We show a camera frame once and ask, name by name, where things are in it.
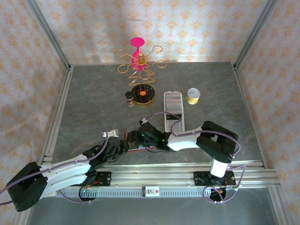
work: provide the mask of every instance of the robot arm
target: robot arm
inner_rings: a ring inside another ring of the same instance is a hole
[[[218,136],[217,140],[213,141],[211,138],[215,135],[211,132],[223,132],[237,140],[235,133],[209,121],[206,121],[200,128],[176,135],[170,132],[162,133],[149,122],[144,121],[138,131],[131,131],[126,134],[125,140],[109,137],[107,144],[104,142],[101,146],[96,145],[73,159],[56,164],[41,166],[38,166],[36,162],[27,164],[7,185],[33,173],[44,172],[8,188],[8,193],[16,210],[20,212],[32,207],[41,198],[62,188],[76,184],[92,184],[97,175],[96,170],[103,163],[115,160],[127,153],[130,144],[137,144],[142,147],[155,146],[162,152],[202,148],[213,157],[210,169],[213,179],[222,178],[228,164],[232,162],[236,144],[222,136]],[[93,158],[102,149],[101,154]]]

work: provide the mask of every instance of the white label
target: white label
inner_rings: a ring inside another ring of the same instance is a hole
[[[159,186],[145,186],[143,188],[143,196],[148,197],[160,197]]]

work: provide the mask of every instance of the floral wallpaper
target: floral wallpaper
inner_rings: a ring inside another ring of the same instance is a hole
[[[65,69],[24,0],[0,1],[0,189],[39,160]],[[8,193],[0,202],[9,201]],[[14,219],[1,206],[0,224]]]
[[[37,0],[70,64],[121,63],[118,49],[164,50],[153,59],[230,61],[241,52],[267,0]]]
[[[239,69],[270,168],[300,224],[300,7],[279,0]]]

